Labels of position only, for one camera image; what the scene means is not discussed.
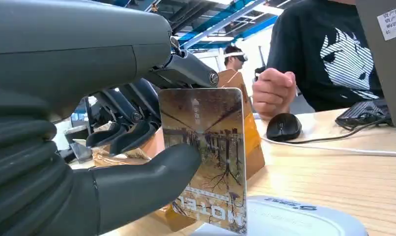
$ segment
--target white container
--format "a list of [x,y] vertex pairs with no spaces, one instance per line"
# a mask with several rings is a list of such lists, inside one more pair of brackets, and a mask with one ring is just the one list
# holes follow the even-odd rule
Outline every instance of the white container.
[[[367,236],[356,218],[341,211],[312,204],[273,198],[247,198],[249,236]],[[238,234],[203,224],[191,236],[237,236]]]

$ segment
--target card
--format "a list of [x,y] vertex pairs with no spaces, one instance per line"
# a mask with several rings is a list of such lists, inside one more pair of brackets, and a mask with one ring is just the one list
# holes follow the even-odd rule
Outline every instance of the card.
[[159,92],[165,147],[189,144],[202,163],[173,203],[175,212],[245,234],[246,163],[243,98],[237,88]]

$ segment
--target keyboard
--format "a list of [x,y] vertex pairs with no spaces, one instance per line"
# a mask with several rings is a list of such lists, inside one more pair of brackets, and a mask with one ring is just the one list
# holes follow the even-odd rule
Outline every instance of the keyboard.
[[391,123],[391,116],[388,105],[384,99],[358,102],[341,114],[336,123],[348,127],[369,124],[380,119],[385,119],[386,123]]

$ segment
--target sticker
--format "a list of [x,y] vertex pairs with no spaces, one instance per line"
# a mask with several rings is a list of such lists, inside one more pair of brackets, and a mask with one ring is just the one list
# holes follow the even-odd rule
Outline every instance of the sticker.
[[396,8],[377,17],[386,41],[396,38]]

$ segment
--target vr headset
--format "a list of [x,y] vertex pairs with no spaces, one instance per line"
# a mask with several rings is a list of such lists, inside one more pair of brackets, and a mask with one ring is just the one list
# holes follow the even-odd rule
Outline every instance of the vr headset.
[[236,57],[242,63],[245,63],[247,61],[247,56],[243,52],[227,53],[224,55],[224,58],[228,58],[228,57]]

